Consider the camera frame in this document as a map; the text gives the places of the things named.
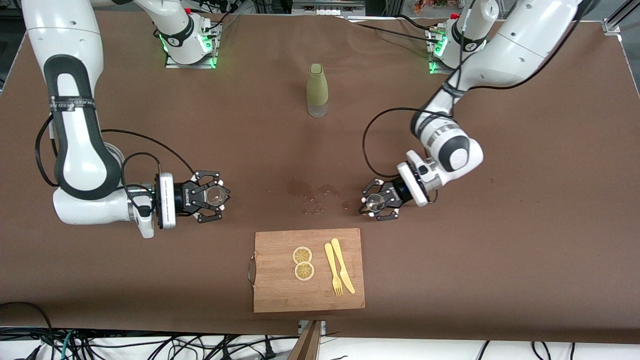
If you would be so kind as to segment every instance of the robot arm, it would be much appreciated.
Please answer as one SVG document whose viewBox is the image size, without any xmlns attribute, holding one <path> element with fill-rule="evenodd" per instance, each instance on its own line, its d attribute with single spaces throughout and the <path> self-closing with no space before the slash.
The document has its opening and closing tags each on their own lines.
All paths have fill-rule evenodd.
<svg viewBox="0 0 640 360">
<path fill-rule="evenodd" d="M 193 63 L 208 52 L 209 19 L 187 14 L 179 0 L 136 0 L 158 28 L 168 54 L 179 63 Z M 107 224 L 135 221 L 145 238 L 154 235 L 152 210 L 160 228 L 175 226 L 176 213 L 199 216 L 195 204 L 182 204 L 182 186 L 197 184 L 196 175 L 186 183 L 173 183 L 170 173 L 156 175 L 144 185 L 148 191 L 122 188 L 122 153 L 102 141 L 95 85 L 103 69 L 102 41 L 92 6 L 114 4 L 108 0 L 23 0 L 29 39 L 49 91 L 49 107 L 60 148 L 54 175 L 59 188 L 53 202 L 58 217 L 67 224 Z M 218 176 L 203 186 L 222 187 Z M 193 198 L 206 202 L 205 187 Z M 209 206 L 221 218 L 222 203 Z"/>
<path fill-rule="evenodd" d="M 451 117 L 452 107 L 474 86 L 507 87 L 531 76 L 560 41 L 580 1 L 519 1 L 484 49 L 463 61 L 422 107 L 426 112 L 414 115 L 411 132 L 430 157 L 423 160 L 415 151 L 408 151 L 408 161 L 397 166 L 398 178 L 389 182 L 374 179 L 364 189 L 360 213 L 377 220 L 395 219 L 404 203 L 413 199 L 425 206 L 428 192 L 480 165 L 482 148 Z M 392 211 L 381 215 L 385 208 Z"/>
</svg>

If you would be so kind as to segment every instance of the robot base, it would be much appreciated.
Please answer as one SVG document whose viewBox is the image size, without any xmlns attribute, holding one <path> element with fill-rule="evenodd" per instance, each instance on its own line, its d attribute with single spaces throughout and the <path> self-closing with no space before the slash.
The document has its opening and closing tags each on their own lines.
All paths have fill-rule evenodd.
<svg viewBox="0 0 640 360">
<path fill-rule="evenodd" d="M 211 47 L 212 51 L 206 54 L 200 61 L 192 64 L 181 64 L 166 55 L 164 67 L 167 69 L 215 69 L 218 64 L 218 50 L 220 49 L 220 35 L 222 34 L 222 24 L 214 25 L 211 29 L 210 39 L 203 39 L 202 43 L 206 47 Z"/>
<path fill-rule="evenodd" d="M 445 65 L 444 62 L 442 62 L 442 60 L 436 56 L 436 53 L 442 53 L 445 46 L 447 46 L 447 43 L 449 42 L 446 33 L 447 30 L 443 22 L 437 24 L 436 26 L 431 26 L 429 30 L 424 31 L 426 38 L 438 40 L 437 44 L 427 42 L 427 55 L 429 60 L 430 74 L 451 75 L 453 73 L 454 69 Z"/>
</svg>

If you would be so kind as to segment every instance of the brown table cover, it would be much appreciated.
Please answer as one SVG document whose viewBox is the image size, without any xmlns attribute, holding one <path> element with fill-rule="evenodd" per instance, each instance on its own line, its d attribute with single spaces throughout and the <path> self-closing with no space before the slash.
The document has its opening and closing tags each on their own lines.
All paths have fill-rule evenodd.
<svg viewBox="0 0 640 360">
<path fill-rule="evenodd" d="M 60 222 L 33 159 L 48 106 L 25 41 L 0 97 L 1 301 L 40 304 L 68 328 L 291 334 L 299 319 L 322 318 L 341 336 L 640 340 L 640 101 L 618 39 L 598 23 L 581 24 L 525 86 L 469 92 L 456 118 L 484 163 L 435 205 L 375 222 L 357 214 L 373 178 L 362 131 L 381 110 L 421 106 L 444 80 L 429 74 L 423 42 L 334 17 L 243 16 L 223 34 L 217 69 L 165 69 L 144 13 L 97 18 L 102 127 L 219 170 L 232 198 L 223 221 L 180 218 L 150 240 L 132 223 Z M 421 35 L 405 22 L 369 24 Z M 306 109 L 313 62 L 330 89 L 322 119 Z M 380 170 L 420 150 L 410 117 L 391 113 L 371 129 Z M 104 139 L 189 177 L 150 142 Z M 52 170 L 46 139 L 42 152 Z M 150 181 L 154 168 L 132 160 L 127 180 Z M 362 230 L 365 309 L 252 313 L 254 232 L 342 227 Z M 0 323 L 43 325 L 17 308 Z"/>
</svg>

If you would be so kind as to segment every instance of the cutting board handle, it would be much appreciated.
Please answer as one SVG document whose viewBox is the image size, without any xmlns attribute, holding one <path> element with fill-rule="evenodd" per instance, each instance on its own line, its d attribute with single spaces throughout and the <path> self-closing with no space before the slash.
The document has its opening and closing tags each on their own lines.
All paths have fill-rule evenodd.
<svg viewBox="0 0 640 360">
<path fill-rule="evenodd" d="M 255 274 L 255 251 L 253 252 L 253 254 L 251 254 L 251 259 L 249 259 L 249 272 L 247 275 L 247 278 L 249 279 L 249 283 L 251 284 L 251 287 L 255 287 L 255 276 L 254 279 L 251 280 L 251 270 L 253 268 L 253 273 Z"/>
</svg>

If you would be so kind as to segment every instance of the white floor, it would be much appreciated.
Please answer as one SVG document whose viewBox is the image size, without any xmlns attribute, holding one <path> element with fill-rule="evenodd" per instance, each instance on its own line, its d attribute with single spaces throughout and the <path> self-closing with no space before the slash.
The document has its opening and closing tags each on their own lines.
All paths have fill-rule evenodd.
<svg viewBox="0 0 640 360">
<path fill-rule="evenodd" d="M 124 345 L 164 340 L 166 338 L 111 338 L 95 340 L 96 345 Z M 221 336 L 206 336 L 206 345 L 215 345 Z M 241 336 L 235 342 L 246 343 L 264 339 L 259 335 Z M 272 341 L 276 353 L 286 352 L 293 348 L 296 340 Z M 0 360 L 16 360 L 27 357 L 38 346 L 37 340 L 0 342 Z M 476 360 L 483 341 L 465 340 L 410 340 L 410 339 L 363 339 L 363 338 L 323 338 L 318 360 L 334 360 L 343 356 L 346 360 L 377 359 L 428 359 L 428 360 Z M 538 351 L 546 359 L 544 349 L 538 344 Z M 552 360 L 569 360 L 569 343 L 547 343 Z M 96 353 L 107 360 L 144 360 L 157 347 L 157 344 L 127 348 L 94 348 Z M 158 354 L 156 359 L 169 359 L 170 346 Z M 254 346 L 255 350 L 264 353 L 264 344 Z M 42 347 L 38 360 L 51 358 L 51 349 Z M 255 359 L 256 352 L 250 348 L 238 351 L 233 359 Z M 578 343 L 575 347 L 574 360 L 638 360 L 640 345 L 609 345 Z M 202 352 L 182 351 L 175 360 L 202 360 Z M 530 348 L 530 343 L 523 341 L 492 341 L 484 353 L 483 360 L 537 360 Z"/>
</svg>

